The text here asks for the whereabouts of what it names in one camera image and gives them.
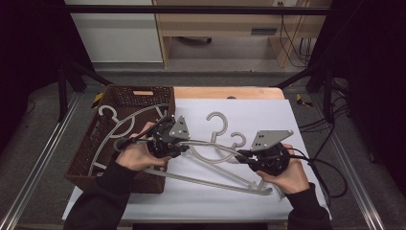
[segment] person's left hand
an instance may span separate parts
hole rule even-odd
[[[141,133],[147,130],[152,125],[153,123],[151,122],[146,123]],[[136,136],[138,136],[138,133],[134,133],[130,137]],[[165,166],[165,164],[170,159],[170,156],[164,158],[156,158],[149,152],[147,144],[143,143],[128,146],[125,151],[120,153],[120,155],[117,157],[116,162],[132,171],[141,171],[149,166]]]

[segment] metal bracket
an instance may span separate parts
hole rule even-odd
[[[189,140],[191,135],[189,134],[188,126],[186,126],[185,117],[180,116],[173,125],[172,129],[169,132],[170,137]]]
[[[261,130],[251,146],[251,151],[268,150],[293,135],[292,130]]]

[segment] brown woven basket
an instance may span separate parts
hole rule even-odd
[[[118,86],[108,85],[99,107],[102,105],[110,105],[117,111],[117,119],[128,117],[143,108],[147,108],[157,104],[169,104],[169,107],[160,107],[162,114],[168,111],[168,116],[174,115],[175,101],[172,87],[157,87],[157,86]],[[104,138],[116,126],[111,117],[113,112],[109,109],[104,109],[103,114],[99,114],[97,110],[89,128],[87,129],[78,152],[75,154],[65,177],[85,190],[94,180],[98,173],[103,170],[98,167],[93,167],[92,175],[88,175],[92,160],[97,153],[99,146]],[[150,109],[140,113],[135,117],[135,124],[131,131],[125,137],[136,132],[140,133],[146,122],[156,122],[160,116],[157,110]],[[125,133],[131,127],[131,120],[122,124],[113,133],[119,135]],[[101,149],[96,162],[107,166],[111,161],[111,156],[114,152],[113,143],[116,138],[109,138]],[[131,193],[140,194],[161,194],[164,191],[165,178],[159,175],[153,175],[145,172],[139,172],[134,177],[133,183],[130,186]]]

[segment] white tabletop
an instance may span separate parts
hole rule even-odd
[[[282,142],[293,145],[295,149],[307,155],[288,100],[176,100],[176,117],[185,117],[193,140],[210,141],[213,131],[221,130],[223,124],[218,117],[206,120],[214,111],[223,113],[228,120],[227,131],[217,137],[218,144],[230,147],[234,142],[240,141],[240,138],[231,137],[230,134],[240,132],[247,138],[247,144],[241,149],[248,150],[258,130],[293,130],[294,134]],[[219,166],[249,181],[256,181],[257,184],[260,182],[260,177],[247,165],[221,163]],[[316,184],[319,203],[328,209],[317,178],[305,163],[304,171],[309,181]],[[196,160],[190,154],[170,160],[168,172],[233,186],[245,186]],[[252,195],[167,178],[165,190],[160,195],[132,194],[123,221],[258,222],[287,219],[292,210],[289,201],[281,198],[274,185],[265,186],[273,188],[274,192],[271,195]],[[81,190],[75,188],[62,219],[66,219],[80,194]]]

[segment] person's right hand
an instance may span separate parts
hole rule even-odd
[[[295,154],[291,145],[283,144],[283,146],[289,149],[288,152],[291,155]],[[290,158],[286,171],[278,176],[262,171],[257,171],[257,175],[262,177],[265,182],[273,183],[280,187],[285,194],[296,194],[310,188],[302,162],[295,158]]]
[[[148,122],[141,132],[152,127],[153,123]],[[130,137],[137,137],[138,133],[132,134]],[[165,166],[170,160],[170,156],[164,158],[156,158],[149,151],[146,143],[130,145],[125,151],[120,153],[116,162],[132,171],[141,171],[149,166]]]

